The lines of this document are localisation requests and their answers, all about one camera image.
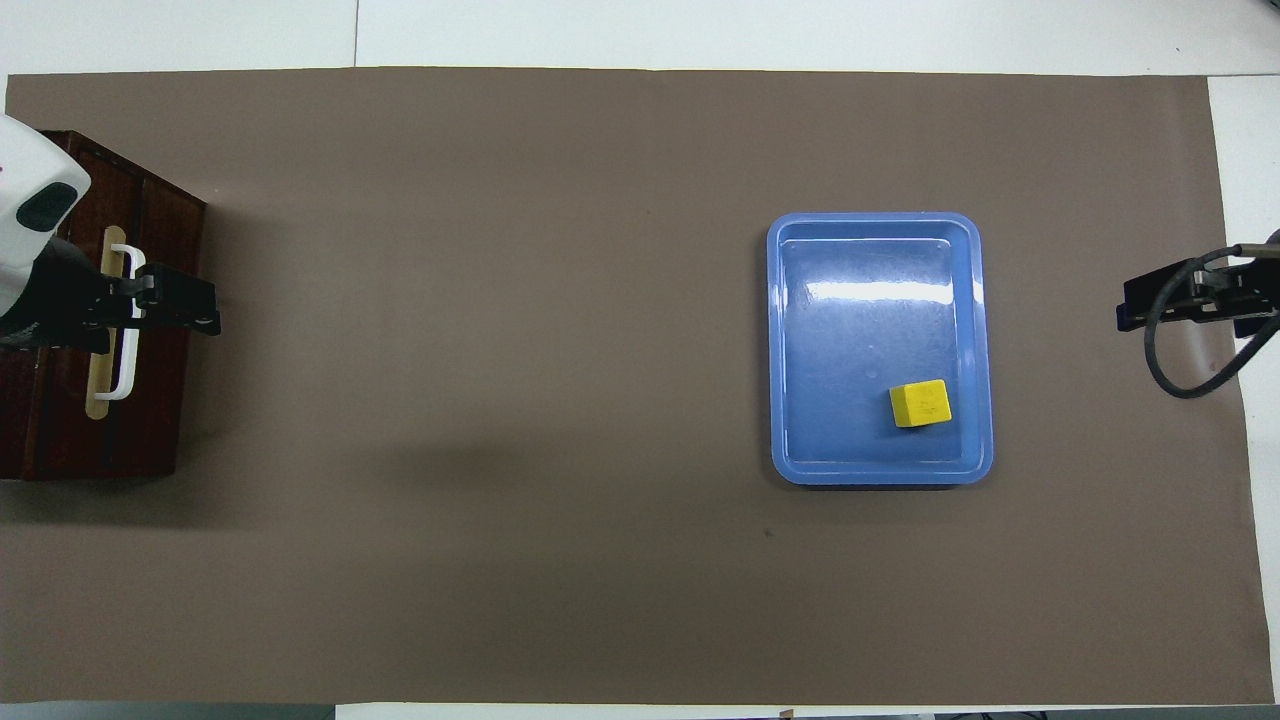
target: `brown paper mat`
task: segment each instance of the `brown paper mat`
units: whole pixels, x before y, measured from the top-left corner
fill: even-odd
[[[1239,391],[1166,397],[1112,327],[1125,278],[1222,243],[1202,78],[152,73],[8,106],[210,202],[227,333],[177,477],[0,488],[6,701],[1271,701]],[[792,210],[979,225],[986,480],[776,475]],[[1217,329],[1166,351],[1208,373]]]

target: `yellow block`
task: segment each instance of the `yellow block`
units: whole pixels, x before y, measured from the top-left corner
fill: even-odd
[[[897,386],[888,391],[888,397],[893,402],[893,423],[900,428],[919,428],[951,419],[947,383],[943,380]]]

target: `blue tray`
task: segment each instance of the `blue tray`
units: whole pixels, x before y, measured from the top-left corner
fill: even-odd
[[[954,486],[991,470],[978,228],[955,213],[794,213],[768,237],[773,464],[804,486]],[[942,378],[952,419],[888,391]]]

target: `white handle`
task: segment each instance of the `white handle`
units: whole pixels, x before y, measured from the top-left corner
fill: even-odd
[[[132,245],[111,245],[111,250],[129,256],[131,279],[138,275],[138,268],[147,264],[147,256]],[[133,304],[133,316],[141,318],[142,309],[138,307],[137,299],[129,302]],[[122,336],[120,351],[116,354],[120,359],[120,374],[115,379],[115,389],[95,392],[93,397],[99,400],[124,400],[133,392],[133,375],[138,366],[138,328],[125,328]]]

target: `wooden box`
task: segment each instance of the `wooden box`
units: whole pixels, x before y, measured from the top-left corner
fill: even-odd
[[[205,204],[76,132],[45,133],[92,186],[58,229],[97,266],[102,234],[125,231],[147,261],[196,274]],[[174,470],[187,365],[184,328],[143,331],[133,393],[101,420],[86,414],[90,354],[0,350],[0,478],[166,475]]]

